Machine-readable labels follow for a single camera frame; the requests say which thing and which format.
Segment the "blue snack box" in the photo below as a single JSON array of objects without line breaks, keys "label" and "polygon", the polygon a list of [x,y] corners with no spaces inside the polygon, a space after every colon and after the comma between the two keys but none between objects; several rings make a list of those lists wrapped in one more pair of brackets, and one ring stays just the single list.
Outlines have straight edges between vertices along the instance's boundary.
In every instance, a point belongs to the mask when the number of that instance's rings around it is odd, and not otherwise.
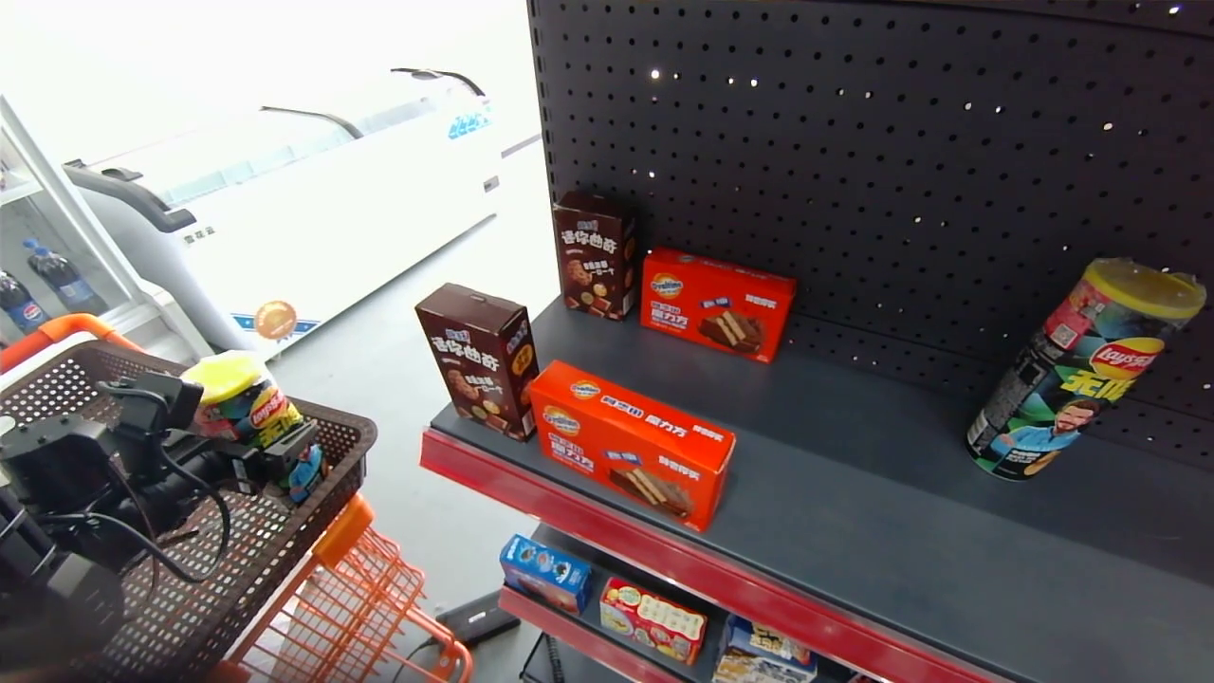
[{"label": "blue snack box", "polygon": [[501,550],[500,559],[511,588],[569,614],[580,615],[586,608],[589,564],[517,534]]},{"label": "blue snack box", "polygon": [[817,675],[817,655],[807,648],[730,615],[713,683],[810,683]]}]

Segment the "white wall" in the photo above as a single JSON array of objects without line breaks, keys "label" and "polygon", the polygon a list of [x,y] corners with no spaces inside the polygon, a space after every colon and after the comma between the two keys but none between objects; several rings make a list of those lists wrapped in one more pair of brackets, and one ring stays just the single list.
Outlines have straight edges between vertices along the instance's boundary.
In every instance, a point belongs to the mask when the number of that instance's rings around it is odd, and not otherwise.
[{"label": "white wall", "polygon": [[56,160],[391,67],[476,80],[506,144],[539,132],[524,0],[0,0],[0,87]]}]

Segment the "pepsi bottle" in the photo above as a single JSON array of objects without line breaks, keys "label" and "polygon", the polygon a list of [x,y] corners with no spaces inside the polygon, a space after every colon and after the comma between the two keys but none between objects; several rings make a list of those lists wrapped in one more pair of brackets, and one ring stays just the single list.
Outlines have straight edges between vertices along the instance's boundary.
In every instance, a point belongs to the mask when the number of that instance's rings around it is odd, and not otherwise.
[{"label": "pepsi bottle", "polygon": [[46,311],[34,301],[29,289],[16,277],[0,269],[0,308],[8,313],[17,326],[24,332],[38,329],[38,325],[51,319]]},{"label": "pepsi bottle", "polygon": [[25,247],[34,250],[27,260],[30,269],[51,286],[55,295],[63,302],[63,307],[73,312],[95,315],[109,309],[106,300],[98,296],[92,286],[89,286],[89,283],[84,280],[84,277],[67,256],[51,251],[46,246],[39,246],[34,239],[27,239]]}]

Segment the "lay's chips canister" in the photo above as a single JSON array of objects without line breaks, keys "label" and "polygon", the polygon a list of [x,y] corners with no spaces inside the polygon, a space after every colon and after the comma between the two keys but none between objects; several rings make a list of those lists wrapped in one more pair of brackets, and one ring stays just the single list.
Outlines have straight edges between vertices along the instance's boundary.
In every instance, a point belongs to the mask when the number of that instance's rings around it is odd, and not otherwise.
[{"label": "lay's chips canister", "polygon": [[1089,263],[966,433],[974,461],[1002,479],[1033,478],[1125,395],[1204,303],[1192,275],[1128,258]]},{"label": "lay's chips canister", "polygon": [[[208,357],[181,379],[203,387],[194,425],[204,437],[266,449],[305,423],[266,365],[246,352]],[[302,503],[327,469],[320,446],[312,444],[263,493],[284,503]]]}]

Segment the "lay's logo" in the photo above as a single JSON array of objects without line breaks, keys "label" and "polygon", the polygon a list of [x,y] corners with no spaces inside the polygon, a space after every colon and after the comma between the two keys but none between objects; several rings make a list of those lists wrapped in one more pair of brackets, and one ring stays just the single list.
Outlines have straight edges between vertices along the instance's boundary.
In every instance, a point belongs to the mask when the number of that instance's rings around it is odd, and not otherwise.
[{"label": "lay's logo", "polygon": [[594,399],[599,395],[599,386],[588,380],[583,380],[580,382],[574,382],[573,386],[569,387],[569,392],[573,392],[574,397],[585,402],[586,399]]},{"label": "lay's logo", "polygon": [[274,387],[261,397],[257,397],[257,403],[253,408],[249,422],[253,423],[254,429],[261,429],[285,408],[287,395]]},{"label": "lay's logo", "polygon": [[1134,380],[1163,352],[1163,340],[1130,336],[1110,341],[1091,355],[1091,370],[1110,380]]},{"label": "lay's logo", "polygon": [[544,422],[551,425],[552,429],[566,437],[577,437],[582,432],[582,423],[556,406],[544,409]]},{"label": "lay's logo", "polygon": [[663,298],[674,298],[682,292],[682,280],[668,272],[659,272],[649,281],[649,289]]}]

